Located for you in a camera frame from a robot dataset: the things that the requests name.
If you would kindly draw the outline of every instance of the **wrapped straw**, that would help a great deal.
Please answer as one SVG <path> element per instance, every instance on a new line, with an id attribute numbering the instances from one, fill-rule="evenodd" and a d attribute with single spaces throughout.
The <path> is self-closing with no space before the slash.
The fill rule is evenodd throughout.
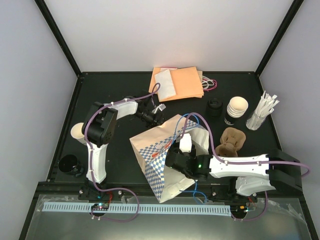
<path id="1" fill-rule="evenodd" d="M 246 121 L 246 127 L 250 130 L 257 130 L 264 123 L 266 117 L 274 111 L 274 106 L 279 103 L 276 100 L 277 95 L 273 95 L 272 97 L 263 92 L 261 99 L 258 103 L 258 106 L 254 110 L 252 116 Z"/>

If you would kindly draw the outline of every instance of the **white wall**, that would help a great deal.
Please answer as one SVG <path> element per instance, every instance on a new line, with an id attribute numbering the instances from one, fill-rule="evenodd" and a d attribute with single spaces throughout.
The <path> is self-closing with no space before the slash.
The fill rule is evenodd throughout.
<path id="1" fill-rule="evenodd" d="M 45 181 L 76 75 L 34 0 L 0 7 L 0 239 L 19 238 Z"/>
<path id="2" fill-rule="evenodd" d="M 293 0 L 46 0 L 82 71 L 255 71 Z"/>
<path id="3" fill-rule="evenodd" d="M 304 194 L 320 234 L 320 1 L 304 1 L 262 73 L 269 94 L 280 103 L 273 114 L 288 154 L 311 166 Z"/>

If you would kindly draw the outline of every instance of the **black pole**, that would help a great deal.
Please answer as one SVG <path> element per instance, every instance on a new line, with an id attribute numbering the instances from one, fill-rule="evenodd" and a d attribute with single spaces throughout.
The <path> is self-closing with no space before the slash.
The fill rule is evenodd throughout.
<path id="1" fill-rule="evenodd" d="M 304 2 L 304 0 L 294 0 L 286 13 L 280 27 L 276 31 L 276 34 L 274 35 L 268 49 L 266 50 L 258 68 L 255 71 L 255 74 L 259 77 L 263 70 L 265 69 L 267 63 L 269 62 L 272 54 L 276 50 L 279 42 L 281 41 L 282 37 L 284 36 L 285 32 L 287 31 L 291 21 L 294 19 L 296 13 L 298 12 L 301 4 Z"/>
<path id="2" fill-rule="evenodd" d="M 49 8 L 47 7 L 44 0 L 34 0 L 37 4 L 38 8 L 40 9 L 44 19 L 48 23 L 53 35 L 55 36 L 55 39 L 58 41 L 62 51 L 64 52 L 64 55 L 68 59 L 71 67 L 73 68 L 73 71 L 77 77 L 81 75 L 80 68 L 78 67 L 76 60 L 74 56 L 72 55 L 64 37 L 62 36 L 54 18 L 52 17 Z"/>

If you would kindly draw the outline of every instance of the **blue and white checkered pattern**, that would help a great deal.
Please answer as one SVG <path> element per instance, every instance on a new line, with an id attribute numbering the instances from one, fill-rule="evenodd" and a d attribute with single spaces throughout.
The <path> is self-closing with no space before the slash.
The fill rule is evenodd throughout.
<path id="1" fill-rule="evenodd" d="M 189 120 L 186 127 L 192 128 L 196 125 L 196 122 Z M 181 130 L 177 130 L 176 135 L 179 135 L 181 132 L 182 128 Z M 158 200 L 161 199 L 161 195 L 165 187 L 164 169 L 166 164 L 166 156 L 170 146 L 169 144 L 171 144 L 173 139 L 174 136 L 170 136 L 163 141 L 156 142 L 155 144 L 151 144 L 150 146 L 139 150 L 140 155 L 146 162 L 144 172 L 145 178 L 147 179 L 155 197 Z"/>

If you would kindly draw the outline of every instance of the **white perforated rail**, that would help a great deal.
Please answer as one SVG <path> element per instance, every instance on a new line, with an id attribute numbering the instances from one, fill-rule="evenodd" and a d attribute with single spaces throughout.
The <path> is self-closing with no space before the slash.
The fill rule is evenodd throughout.
<path id="1" fill-rule="evenodd" d="M 45 202 L 43 212 L 89 213 L 94 203 L 84 202 Z M 111 203 L 108 210 L 95 210 L 95 213 L 134 214 L 136 204 Z M 224 205 L 171 205 L 140 204 L 140 214 L 176 214 L 176 215 L 218 215 L 231 216 L 230 206 Z"/>

